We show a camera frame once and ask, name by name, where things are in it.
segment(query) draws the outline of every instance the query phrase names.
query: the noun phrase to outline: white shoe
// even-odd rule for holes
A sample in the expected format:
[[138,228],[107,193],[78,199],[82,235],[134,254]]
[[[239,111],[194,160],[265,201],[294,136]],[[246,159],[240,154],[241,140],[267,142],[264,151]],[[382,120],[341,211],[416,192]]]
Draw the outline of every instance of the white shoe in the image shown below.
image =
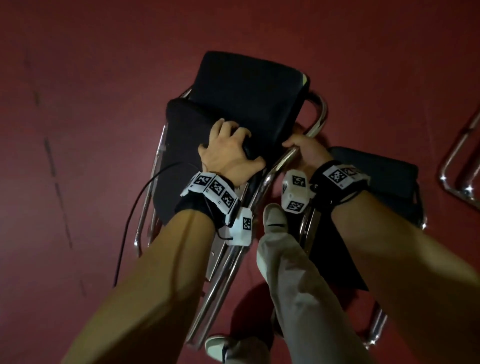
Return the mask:
[[210,336],[205,340],[205,352],[209,357],[223,363],[223,348],[232,348],[237,341],[225,335]]
[[265,234],[288,232],[287,217],[279,204],[268,204],[265,206],[263,219]]

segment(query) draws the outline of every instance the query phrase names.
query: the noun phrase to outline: floor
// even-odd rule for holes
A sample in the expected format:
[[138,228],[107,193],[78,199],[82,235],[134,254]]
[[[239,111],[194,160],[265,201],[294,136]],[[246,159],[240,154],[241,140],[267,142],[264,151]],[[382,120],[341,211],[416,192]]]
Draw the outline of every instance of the floor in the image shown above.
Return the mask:
[[[165,105],[209,49],[306,72],[328,102],[330,144],[417,164],[427,232],[480,268],[480,214],[436,181],[480,101],[479,11],[447,0],[0,2],[0,362],[58,362],[106,296]],[[229,330],[261,282],[253,257],[212,332]],[[123,274],[134,260],[129,245]],[[371,309],[360,292],[348,310],[357,330]],[[416,362],[393,323],[372,354]],[[272,356],[289,362],[284,342]],[[186,348],[179,363],[191,362],[209,360]]]

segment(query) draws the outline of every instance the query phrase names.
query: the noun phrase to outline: person's right hand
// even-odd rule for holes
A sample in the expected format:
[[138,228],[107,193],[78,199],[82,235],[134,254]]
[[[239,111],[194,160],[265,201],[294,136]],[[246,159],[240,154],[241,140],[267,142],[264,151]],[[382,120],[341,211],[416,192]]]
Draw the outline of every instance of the person's right hand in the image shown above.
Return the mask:
[[302,156],[302,162],[316,170],[329,160],[333,160],[331,154],[315,138],[309,138],[303,134],[292,134],[282,143],[284,147],[298,146]]

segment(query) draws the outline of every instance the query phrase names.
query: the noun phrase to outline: shoe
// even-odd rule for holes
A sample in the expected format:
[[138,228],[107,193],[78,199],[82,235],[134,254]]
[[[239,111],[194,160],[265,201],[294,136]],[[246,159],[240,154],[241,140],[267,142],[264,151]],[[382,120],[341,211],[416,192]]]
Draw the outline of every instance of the shoe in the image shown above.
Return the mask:
[[288,232],[287,217],[279,204],[268,204],[265,206],[263,219],[265,234]]
[[210,336],[205,340],[205,352],[212,359],[224,363],[227,349],[234,347],[236,344],[236,340],[225,335]]

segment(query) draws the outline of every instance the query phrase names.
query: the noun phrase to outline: pants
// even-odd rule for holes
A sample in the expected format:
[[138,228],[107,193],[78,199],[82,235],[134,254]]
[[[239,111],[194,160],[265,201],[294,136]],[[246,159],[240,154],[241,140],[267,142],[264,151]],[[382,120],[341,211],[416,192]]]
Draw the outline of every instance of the pants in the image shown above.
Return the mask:
[[[257,264],[266,277],[293,364],[371,364],[336,296],[293,236],[269,233],[258,243]],[[268,364],[257,338],[241,340],[226,364]]]

